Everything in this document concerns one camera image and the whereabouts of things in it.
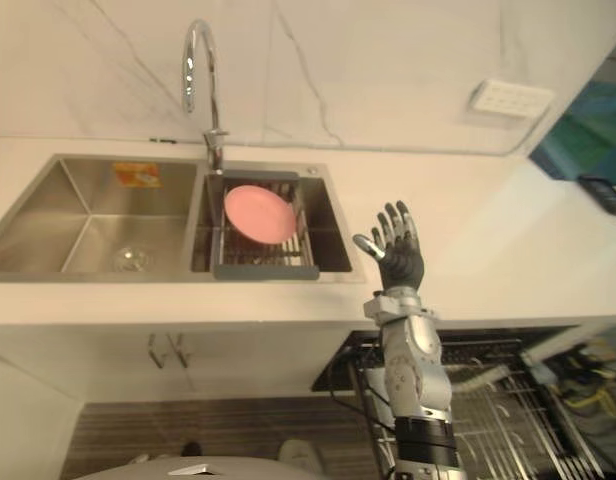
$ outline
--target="robot finger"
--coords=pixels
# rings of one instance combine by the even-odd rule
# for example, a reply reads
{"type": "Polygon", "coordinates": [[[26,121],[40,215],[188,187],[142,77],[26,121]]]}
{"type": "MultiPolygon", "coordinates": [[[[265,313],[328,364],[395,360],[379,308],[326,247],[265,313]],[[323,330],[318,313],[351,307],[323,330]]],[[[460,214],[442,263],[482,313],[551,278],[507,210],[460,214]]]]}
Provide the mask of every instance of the robot finger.
{"type": "Polygon", "coordinates": [[[382,250],[384,249],[384,241],[381,238],[381,233],[379,233],[379,229],[377,227],[373,227],[372,230],[372,238],[375,241],[375,245],[377,245],[382,250]]]}
{"type": "Polygon", "coordinates": [[[386,213],[390,217],[392,229],[395,232],[395,243],[400,242],[404,238],[404,223],[401,221],[401,215],[397,213],[391,203],[386,204],[386,213]]]}
{"type": "Polygon", "coordinates": [[[388,248],[390,245],[395,243],[395,236],[392,233],[392,228],[383,213],[378,213],[377,219],[379,220],[379,225],[381,225],[381,230],[384,232],[384,240],[386,240],[386,248],[388,248]]]}
{"type": "Polygon", "coordinates": [[[386,256],[386,252],[382,248],[379,248],[372,240],[364,235],[353,235],[352,241],[377,261],[382,260],[386,256]]]}
{"type": "Polygon", "coordinates": [[[415,227],[415,222],[410,215],[410,211],[406,204],[399,200],[397,202],[397,210],[401,214],[401,218],[403,218],[404,228],[405,228],[405,237],[410,241],[410,244],[413,248],[419,249],[419,237],[417,236],[417,227],[415,227]]]}

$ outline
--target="backsplash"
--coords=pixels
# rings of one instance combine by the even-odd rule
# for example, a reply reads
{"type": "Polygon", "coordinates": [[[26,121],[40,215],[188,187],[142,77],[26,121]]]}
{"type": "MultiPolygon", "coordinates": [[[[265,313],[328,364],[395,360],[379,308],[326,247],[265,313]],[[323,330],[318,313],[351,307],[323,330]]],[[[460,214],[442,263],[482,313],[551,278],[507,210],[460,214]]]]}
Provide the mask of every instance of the backsplash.
{"type": "Polygon", "coordinates": [[[557,96],[531,149],[616,43],[616,0],[0,2],[0,135],[201,141],[180,107],[207,20],[227,143],[504,153],[532,120],[472,112],[486,78],[557,96]]]}

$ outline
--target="cabinet door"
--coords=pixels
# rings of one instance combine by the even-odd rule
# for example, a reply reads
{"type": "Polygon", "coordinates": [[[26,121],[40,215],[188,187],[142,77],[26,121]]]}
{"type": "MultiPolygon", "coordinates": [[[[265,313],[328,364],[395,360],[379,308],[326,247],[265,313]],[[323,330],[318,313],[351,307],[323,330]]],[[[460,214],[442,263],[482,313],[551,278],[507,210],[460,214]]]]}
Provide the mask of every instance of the cabinet door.
{"type": "Polygon", "coordinates": [[[0,355],[84,402],[178,400],[191,391],[166,334],[143,327],[25,327],[0,333],[0,355]]]}
{"type": "Polygon", "coordinates": [[[257,325],[187,332],[182,348],[197,398],[307,396],[349,329],[257,325]]]}
{"type": "Polygon", "coordinates": [[[56,480],[81,402],[0,358],[0,478],[56,480]]]}

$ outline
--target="teal object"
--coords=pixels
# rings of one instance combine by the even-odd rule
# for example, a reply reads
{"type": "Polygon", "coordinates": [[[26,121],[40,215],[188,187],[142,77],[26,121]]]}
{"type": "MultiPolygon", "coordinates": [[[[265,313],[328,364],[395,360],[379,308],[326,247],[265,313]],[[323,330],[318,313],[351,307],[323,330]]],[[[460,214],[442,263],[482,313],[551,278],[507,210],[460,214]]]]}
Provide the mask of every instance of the teal object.
{"type": "Polygon", "coordinates": [[[616,84],[590,82],[531,158],[555,178],[593,174],[616,185],[616,84]]]}

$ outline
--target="pink plate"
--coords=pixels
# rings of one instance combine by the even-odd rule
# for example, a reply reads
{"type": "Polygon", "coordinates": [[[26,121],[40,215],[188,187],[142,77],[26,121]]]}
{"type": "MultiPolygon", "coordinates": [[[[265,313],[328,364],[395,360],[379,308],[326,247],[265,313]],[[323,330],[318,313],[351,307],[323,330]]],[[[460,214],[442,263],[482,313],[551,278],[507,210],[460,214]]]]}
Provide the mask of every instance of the pink plate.
{"type": "Polygon", "coordinates": [[[254,185],[233,188],[226,195],[224,206],[230,223],[255,242],[283,243],[297,228],[292,206],[265,188],[254,185]]]}

